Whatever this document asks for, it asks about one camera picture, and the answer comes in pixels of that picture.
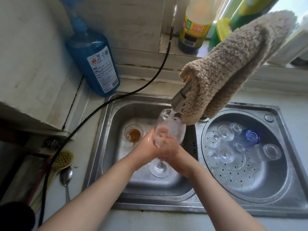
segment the double sink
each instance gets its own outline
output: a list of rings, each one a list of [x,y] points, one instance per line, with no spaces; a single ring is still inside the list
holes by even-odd
[[[121,94],[108,97],[111,100]],[[116,100],[102,112],[90,156],[83,190],[126,156],[136,143],[125,139],[129,124],[144,131],[155,127],[159,113],[171,108],[172,97],[134,94]],[[224,164],[212,167],[206,154],[204,135],[220,125],[237,122],[261,136],[261,143],[273,143],[283,156],[276,161],[251,163],[243,157],[239,170]],[[275,106],[229,103],[215,118],[187,126],[182,147],[209,170],[230,196],[250,214],[266,217],[308,217],[308,179],[291,137]],[[136,171],[114,204],[117,209],[206,213],[189,181],[173,169],[167,178],[157,178],[149,164]]]

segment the qr code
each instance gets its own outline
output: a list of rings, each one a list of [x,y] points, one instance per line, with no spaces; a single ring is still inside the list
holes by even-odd
[[[184,44],[189,45],[189,46],[194,46],[195,43],[184,39]]]
[[[112,86],[115,87],[118,84],[118,79],[116,78],[115,81],[112,83]]]

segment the countertop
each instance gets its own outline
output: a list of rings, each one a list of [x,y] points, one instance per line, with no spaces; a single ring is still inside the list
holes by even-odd
[[[130,92],[143,86],[147,81],[121,79],[118,91]],[[175,95],[183,85],[163,82],[153,82],[141,91],[145,94]],[[233,102],[276,105],[279,106],[287,128],[292,136],[296,150],[301,158],[306,173],[308,173],[308,95],[279,93],[261,89],[241,89],[233,96]],[[104,103],[104,98],[92,93],[85,111],[85,117]],[[85,172],[92,150],[94,137],[100,120],[101,111],[96,113],[79,130],[74,141],[67,144],[65,149],[74,153],[72,164],[73,178],[69,184],[71,198],[77,196],[82,189]],[[54,181],[46,201],[45,219],[59,210],[65,204],[65,188],[60,184],[59,178]],[[256,217],[268,231],[283,231],[295,229],[306,231],[308,219],[280,219]],[[125,230],[125,231],[181,231],[181,230],[215,230],[210,218],[205,214],[185,214],[169,212],[148,212],[131,210],[111,210],[102,222],[99,231]]]

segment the hand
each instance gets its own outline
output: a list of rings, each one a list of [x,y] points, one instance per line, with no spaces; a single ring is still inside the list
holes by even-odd
[[[160,159],[166,161],[175,171],[186,178],[191,178],[194,168],[199,164],[199,162],[181,146],[179,146],[178,154],[161,157]]]
[[[172,157],[178,153],[179,144],[172,136],[160,136],[163,147],[156,147],[153,144],[154,129],[147,133],[129,153],[134,159],[135,171],[151,162],[155,158]]]

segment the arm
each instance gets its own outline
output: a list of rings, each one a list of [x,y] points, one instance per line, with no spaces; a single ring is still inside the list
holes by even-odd
[[[190,180],[217,231],[266,231],[229,196],[210,172],[182,147],[177,155],[164,160]]]
[[[133,173],[156,157],[177,149],[153,145],[150,131],[126,157],[114,164],[100,179],[57,211],[39,231],[94,231],[124,190]]]

